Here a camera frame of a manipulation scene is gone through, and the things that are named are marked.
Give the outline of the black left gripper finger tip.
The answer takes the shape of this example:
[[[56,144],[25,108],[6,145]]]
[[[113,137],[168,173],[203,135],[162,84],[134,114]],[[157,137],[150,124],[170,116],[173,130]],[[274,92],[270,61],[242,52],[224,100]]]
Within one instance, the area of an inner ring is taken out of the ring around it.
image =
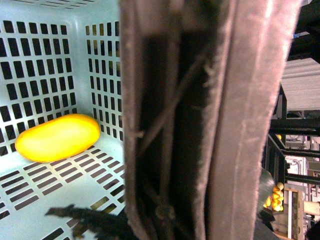
[[[103,210],[75,207],[74,204],[70,204],[66,207],[51,207],[45,215],[72,218],[78,221],[72,229],[74,240],[84,238],[83,233],[87,230],[94,233],[97,240],[135,240],[137,238],[124,210],[115,215]]]

